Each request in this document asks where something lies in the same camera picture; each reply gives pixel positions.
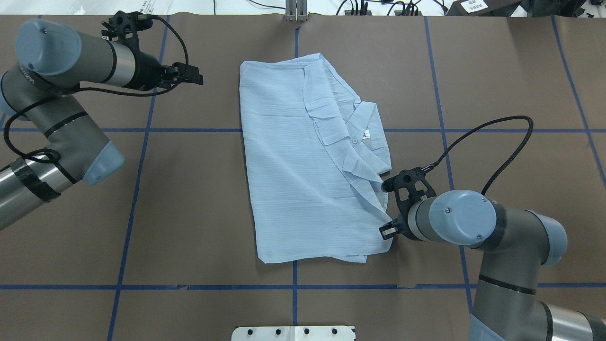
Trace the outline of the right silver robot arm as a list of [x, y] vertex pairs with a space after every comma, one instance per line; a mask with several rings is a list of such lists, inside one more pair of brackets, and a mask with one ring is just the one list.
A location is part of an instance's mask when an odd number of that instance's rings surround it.
[[470, 313], [470, 341], [603, 341], [605, 320], [537, 300], [539, 272], [567, 250], [562, 224], [505, 207], [472, 190], [411, 204], [379, 229], [383, 239], [449, 242], [482, 252]]

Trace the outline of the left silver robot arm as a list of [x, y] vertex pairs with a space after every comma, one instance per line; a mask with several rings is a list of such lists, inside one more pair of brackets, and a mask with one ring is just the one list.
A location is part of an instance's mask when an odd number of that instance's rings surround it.
[[[139, 32], [162, 22], [175, 34], [185, 60], [163, 65], [139, 47]], [[102, 36], [30, 19], [18, 30], [18, 63], [1, 76], [6, 146], [17, 156], [1, 169], [1, 228], [50, 203], [72, 185], [94, 185], [124, 165], [114, 143], [74, 97], [99, 91], [154, 97], [182, 83], [203, 85], [186, 45], [166, 19], [117, 12]]]

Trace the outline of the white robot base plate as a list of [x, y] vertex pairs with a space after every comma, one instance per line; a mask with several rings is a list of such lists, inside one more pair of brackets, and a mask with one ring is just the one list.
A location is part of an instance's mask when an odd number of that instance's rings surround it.
[[232, 332], [232, 341], [355, 341], [353, 326], [245, 326]]

